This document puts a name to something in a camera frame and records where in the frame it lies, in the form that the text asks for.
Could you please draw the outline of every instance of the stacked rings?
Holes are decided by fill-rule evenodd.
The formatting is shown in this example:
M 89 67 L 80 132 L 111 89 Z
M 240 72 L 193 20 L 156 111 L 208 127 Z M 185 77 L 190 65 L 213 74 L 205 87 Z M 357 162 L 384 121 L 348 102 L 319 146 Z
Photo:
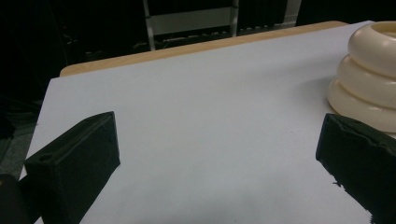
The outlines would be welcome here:
M 368 24 L 348 42 L 327 98 L 341 115 L 396 133 L 396 21 Z

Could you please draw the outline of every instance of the white tabletop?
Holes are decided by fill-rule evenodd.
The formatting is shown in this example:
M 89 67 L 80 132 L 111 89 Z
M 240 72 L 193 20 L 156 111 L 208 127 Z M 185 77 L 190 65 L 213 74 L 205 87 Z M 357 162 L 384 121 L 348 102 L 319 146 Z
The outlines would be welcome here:
M 121 165 L 82 223 L 368 224 L 315 159 L 365 23 L 55 78 L 28 156 L 114 111 Z

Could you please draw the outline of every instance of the dark floor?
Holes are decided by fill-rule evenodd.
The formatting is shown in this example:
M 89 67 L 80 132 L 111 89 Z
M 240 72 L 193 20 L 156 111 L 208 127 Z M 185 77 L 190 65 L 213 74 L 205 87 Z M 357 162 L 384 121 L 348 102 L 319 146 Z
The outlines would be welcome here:
M 284 29 L 294 26 L 294 24 L 276 25 L 274 27 L 258 27 L 239 31 L 238 35 L 250 35 L 266 31 Z M 202 36 L 190 36 L 187 38 L 174 38 L 156 43 L 156 49 L 172 48 L 176 46 L 205 42 L 215 39 L 230 37 L 228 34 L 211 34 Z M 149 46 L 142 43 L 136 46 L 136 52 L 147 51 Z M 10 121 L 16 128 L 13 138 L 0 139 L 0 174 L 10 174 L 16 179 L 20 178 L 23 162 L 32 140 L 33 132 L 37 121 L 37 114 L 13 112 L 8 114 Z

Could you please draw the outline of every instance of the chair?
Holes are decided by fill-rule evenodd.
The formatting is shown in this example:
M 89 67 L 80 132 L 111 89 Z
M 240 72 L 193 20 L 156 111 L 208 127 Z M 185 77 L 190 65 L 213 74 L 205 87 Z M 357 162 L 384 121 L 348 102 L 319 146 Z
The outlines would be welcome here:
M 230 1 L 232 1 L 230 7 L 150 16 L 148 0 L 143 0 L 150 49 L 155 50 L 155 35 L 229 25 L 230 34 L 236 36 L 239 0 Z

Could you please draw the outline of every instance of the white object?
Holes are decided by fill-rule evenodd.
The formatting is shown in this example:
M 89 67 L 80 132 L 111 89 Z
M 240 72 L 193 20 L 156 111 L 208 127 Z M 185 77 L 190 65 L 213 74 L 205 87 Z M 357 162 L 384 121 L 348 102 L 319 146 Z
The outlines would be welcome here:
M 328 100 L 341 115 L 396 133 L 396 21 L 366 24 L 349 38 Z
M 368 224 L 315 159 L 325 91 L 367 23 L 55 78 L 28 156 L 115 111 L 121 165 L 83 224 Z

